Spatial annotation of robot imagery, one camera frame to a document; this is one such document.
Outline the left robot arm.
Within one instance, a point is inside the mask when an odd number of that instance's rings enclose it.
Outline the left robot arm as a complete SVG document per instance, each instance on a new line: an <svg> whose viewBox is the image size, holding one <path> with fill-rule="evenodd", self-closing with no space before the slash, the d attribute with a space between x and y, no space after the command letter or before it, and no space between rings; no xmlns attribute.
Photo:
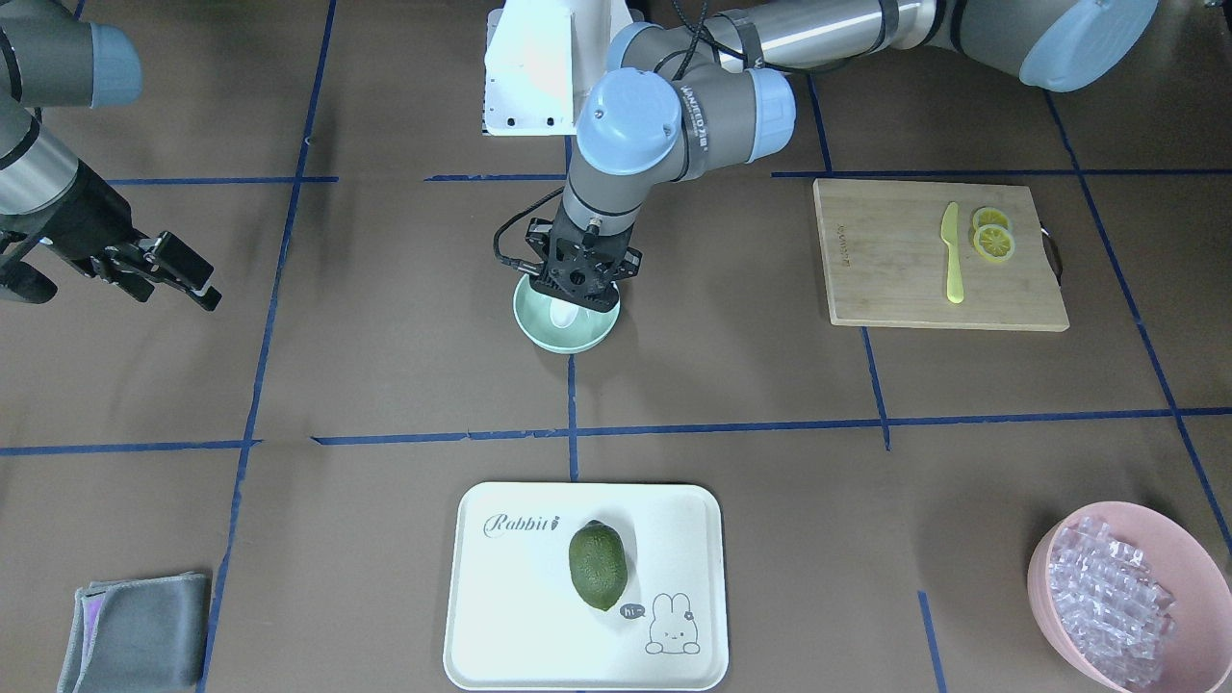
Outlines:
<svg viewBox="0 0 1232 693"><path fill-rule="evenodd" d="M607 313L639 273L630 237L655 185L771 155L791 141L787 76L845 67L880 51L933 44L1074 91L1117 65L1154 1L770 1L700 14L678 28L634 21L600 52L574 115L579 158L533 219L532 261L494 249L536 293Z"/></svg>

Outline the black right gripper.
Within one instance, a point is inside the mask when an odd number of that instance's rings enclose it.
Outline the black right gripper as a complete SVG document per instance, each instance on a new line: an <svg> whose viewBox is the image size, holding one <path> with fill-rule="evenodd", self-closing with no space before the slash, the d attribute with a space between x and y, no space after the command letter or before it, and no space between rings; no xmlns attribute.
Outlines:
<svg viewBox="0 0 1232 693"><path fill-rule="evenodd" d="M209 284L213 268L201 254L171 232L156 238L105 245L92 255L92 266L100 277L112 281L118 273L134 273L149 282L163 282L180 289L201 308L216 311L221 290Z"/></svg>

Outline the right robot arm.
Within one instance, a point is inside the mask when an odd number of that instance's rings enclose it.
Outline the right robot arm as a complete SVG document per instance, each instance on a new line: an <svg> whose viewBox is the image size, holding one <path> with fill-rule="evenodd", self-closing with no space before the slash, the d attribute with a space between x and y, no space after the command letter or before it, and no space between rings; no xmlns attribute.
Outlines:
<svg viewBox="0 0 1232 693"><path fill-rule="evenodd" d="M1 17L2 298L43 305L54 297L55 282L28 263L44 248L136 301L168 285L216 310L216 268L171 232L142 233L123 194L46 120L54 110L136 102L136 43L59 1L5 1Z"/></svg>

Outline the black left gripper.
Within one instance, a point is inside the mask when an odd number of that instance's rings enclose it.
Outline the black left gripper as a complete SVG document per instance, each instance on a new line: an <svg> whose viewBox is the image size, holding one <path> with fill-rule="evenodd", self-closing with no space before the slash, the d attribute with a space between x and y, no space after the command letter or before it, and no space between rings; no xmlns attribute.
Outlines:
<svg viewBox="0 0 1232 693"><path fill-rule="evenodd" d="M540 264L529 277L529 287L580 308L609 313L620 301L616 282L641 270L642 253L630 245L630 229L618 234L582 231L567 217L554 222L533 218L526 240Z"/></svg>

